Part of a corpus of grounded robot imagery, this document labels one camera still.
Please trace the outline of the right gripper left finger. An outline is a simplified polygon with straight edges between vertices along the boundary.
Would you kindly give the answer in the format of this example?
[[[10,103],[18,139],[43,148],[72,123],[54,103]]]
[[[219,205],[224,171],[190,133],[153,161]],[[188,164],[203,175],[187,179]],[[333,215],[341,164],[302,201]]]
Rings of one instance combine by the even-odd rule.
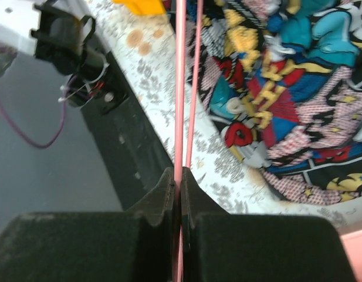
[[[0,281],[170,281],[173,171],[125,212],[24,213],[0,235]]]

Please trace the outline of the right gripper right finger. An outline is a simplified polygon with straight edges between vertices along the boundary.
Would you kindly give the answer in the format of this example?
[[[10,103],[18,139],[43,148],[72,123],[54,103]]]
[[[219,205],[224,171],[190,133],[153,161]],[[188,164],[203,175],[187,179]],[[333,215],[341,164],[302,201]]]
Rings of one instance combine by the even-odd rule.
[[[316,216],[229,214],[184,168],[184,281],[355,281],[337,230]]]

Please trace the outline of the colourful comic print shorts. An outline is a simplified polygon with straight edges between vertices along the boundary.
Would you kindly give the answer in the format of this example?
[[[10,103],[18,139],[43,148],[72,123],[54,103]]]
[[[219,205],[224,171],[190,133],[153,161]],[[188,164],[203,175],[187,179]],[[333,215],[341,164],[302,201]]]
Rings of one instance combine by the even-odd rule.
[[[362,1],[187,1],[186,54],[226,147],[275,195],[362,197]]]

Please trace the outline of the pink wire hanger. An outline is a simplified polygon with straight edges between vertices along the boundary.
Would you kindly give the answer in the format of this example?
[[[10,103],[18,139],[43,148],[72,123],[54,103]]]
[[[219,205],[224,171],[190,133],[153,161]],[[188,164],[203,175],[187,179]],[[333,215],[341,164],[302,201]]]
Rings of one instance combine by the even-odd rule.
[[[176,3],[176,66],[175,66],[175,155],[174,155],[174,215],[175,215],[175,233],[174,233],[174,254],[172,262],[172,280],[182,281],[183,276],[183,237],[181,225],[181,182],[183,164],[191,167],[195,110],[197,103],[198,90],[198,72],[201,44],[201,27],[203,14],[203,0],[197,1],[197,21],[196,21],[196,40],[194,52],[194,68],[192,76],[192,95],[190,104],[190,121],[187,137],[186,160],[183,160],[183,141],[184,141],[184,89],[185,89],[185,34],[186,34],[186,15],[187,2],[177,1]]]

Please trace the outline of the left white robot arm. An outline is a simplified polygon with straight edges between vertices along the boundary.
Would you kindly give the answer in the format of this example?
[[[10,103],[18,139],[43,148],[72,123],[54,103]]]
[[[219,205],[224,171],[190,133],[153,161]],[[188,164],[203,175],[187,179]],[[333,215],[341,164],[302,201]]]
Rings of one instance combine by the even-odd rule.
[[[111,102],[110,64],[90,46],[96,20],[81,18],[54,6],[53,1],[0,1],[0,77],[19,53],[51,63],[70,76],[61,86],[59,103],[83,106],[92,99]]]

